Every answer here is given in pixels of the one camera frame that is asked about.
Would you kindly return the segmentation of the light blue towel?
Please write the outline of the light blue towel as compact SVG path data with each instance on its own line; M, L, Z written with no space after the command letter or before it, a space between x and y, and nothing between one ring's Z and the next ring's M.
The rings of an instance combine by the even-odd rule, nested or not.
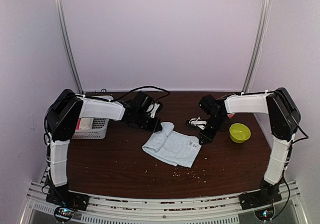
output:
M153 133L142 150L166 164L191 168L201 149L198 138L174 131L171 122L162 122L161 126L162 130Z

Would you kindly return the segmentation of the white terry towel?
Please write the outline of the white terry towel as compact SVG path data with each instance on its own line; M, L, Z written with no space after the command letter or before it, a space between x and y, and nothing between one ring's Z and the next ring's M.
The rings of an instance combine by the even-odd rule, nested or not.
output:
M92 129L92 126L93 126L93 118L81 118L80 119L80 123L79 123L79 126L78 126L78 129L79 130L90 130Z

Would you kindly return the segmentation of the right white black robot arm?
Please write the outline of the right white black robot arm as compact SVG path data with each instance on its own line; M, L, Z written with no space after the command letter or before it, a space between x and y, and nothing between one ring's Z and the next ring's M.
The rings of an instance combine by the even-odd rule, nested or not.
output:
M268 116L273 137L270 160L263 177L263 182L268 185L256 194L256 200L260 204L268 204L276 195L272 186L281 181L290 162L292 146L300 127L301 113L288 90L279 87L274 91L233 93L220 98L209 94L203 96L198 105L208 119L191 118L186 121L186 125L200 129L197 137L201 145L213 141L223 122L231 114L252 113Z

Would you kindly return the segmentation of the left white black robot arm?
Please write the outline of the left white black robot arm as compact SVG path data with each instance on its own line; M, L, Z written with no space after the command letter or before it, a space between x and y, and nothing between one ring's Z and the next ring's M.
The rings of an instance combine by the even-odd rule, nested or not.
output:
M158 132L161 121L156 114L163 104L145 92L137 92L128 101L115 100L112 96L88 96L64 89L49 107L45 116L45 133L48 137L47 158L50 180L54 187L52 197L61 206L72 201L66 186L68 146L72 138L103 139L109 121L121 121L137 128Z

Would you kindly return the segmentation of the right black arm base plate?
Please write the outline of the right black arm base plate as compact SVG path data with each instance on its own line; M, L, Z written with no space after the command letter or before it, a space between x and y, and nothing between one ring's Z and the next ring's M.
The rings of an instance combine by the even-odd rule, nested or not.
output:
M273 194L269 194L265 188L252 192L243 192L238 198L242 210L271 205L282 200L281 193L278 189L276 189Z

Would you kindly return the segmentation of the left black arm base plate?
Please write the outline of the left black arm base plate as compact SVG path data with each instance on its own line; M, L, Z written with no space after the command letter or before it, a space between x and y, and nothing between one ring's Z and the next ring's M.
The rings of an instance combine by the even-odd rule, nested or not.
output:
M46 202L59 206L86 211L89 202L89 196L86 194L70 192L65 188L53 186L49 188L45 200Z

